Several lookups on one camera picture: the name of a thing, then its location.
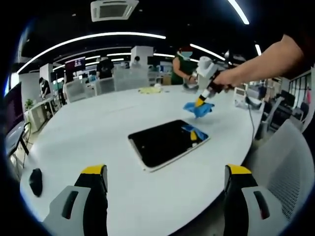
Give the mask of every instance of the potted plant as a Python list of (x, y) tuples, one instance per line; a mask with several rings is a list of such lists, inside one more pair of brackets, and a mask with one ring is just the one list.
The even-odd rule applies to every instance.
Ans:
[(34, 106), (34, 103), (32, 100), (28, 99), (25, 102), (25, 110), (28, 111), (29, 109), (31, 109)]

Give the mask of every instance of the green shirt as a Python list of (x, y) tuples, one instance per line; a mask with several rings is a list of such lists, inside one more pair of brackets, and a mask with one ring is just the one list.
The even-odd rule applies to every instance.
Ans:
[[(179, 59), (180, 70), (183, 71), (187, 75), (191, 75), (193, 71), (198, 67), (196, 62), (185, 60), (182, 56), (176, 54), (175, 58)], [(182, 85), (183, 78), (177, 75), (174, 71), (172, 72), (171, 83), (172, 85)]]

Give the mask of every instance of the black ceiling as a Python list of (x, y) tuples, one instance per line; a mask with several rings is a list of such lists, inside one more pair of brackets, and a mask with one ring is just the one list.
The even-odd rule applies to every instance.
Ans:
[[(73, 42), (40, 57), (30, 69), (60, 58), (98, 48), (147, 45), (157, 53), (173, 54), (176, 47), (193, 43), (222, 55), (230, 49), (246, 59), (257, 55), (255, 43), (266, 49), (282, 35), (279, 0), (237, 0), (250, 24), (244, 25), (228, 0), (140, 0), (127, 21), (92, 22), (91, 0), (80, 0), (52, 7), (30, 24), (31, 32), (22, 56), (34, 57), (61, 42), (80, 36), (134, 31), (166, 36), (166, 40), (141, 36), (106, 36)], [(107, 53), (129, 50), (107, 50)], [(90, 53), (86, 56), (100, 55)], [(206, 53), (194, 50), (192, 58)]]

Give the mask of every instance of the black computer mouse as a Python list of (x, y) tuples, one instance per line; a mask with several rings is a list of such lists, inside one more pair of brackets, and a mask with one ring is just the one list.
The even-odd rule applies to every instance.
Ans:
[(35, 196), (40, 197), (43, 191), (42, 174), (39, 168), (34, 169), (29, 179), (30, 187)]

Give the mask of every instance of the white oval table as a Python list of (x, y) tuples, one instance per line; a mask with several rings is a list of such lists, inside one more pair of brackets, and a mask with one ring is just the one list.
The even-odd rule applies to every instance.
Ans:
[[(164, 87), (157, 94), (134, 89), (62, 107), (26, 159), (20, 191), (30, 210), (43, 221), (50, 202), (73, 185), (84, 168), (106, 164), (109, 236), (167, 236), (183, 227), (222, 192), (225, 165), (241, 165), (252, 144), (249, 112), (234, 107), (233, 92), (208, 100), (215, 104), (213, 112), (195, 119), (183, 106), (198, 95), (183, 92), (181, 86)], [(262, 110), (252, 111), (254, 133)], [(142, 170), (128, 135), (176, 119), (211, 139), (158, 171)], [(43, 172), (40, 198), (29, 186), (34, 168)]]

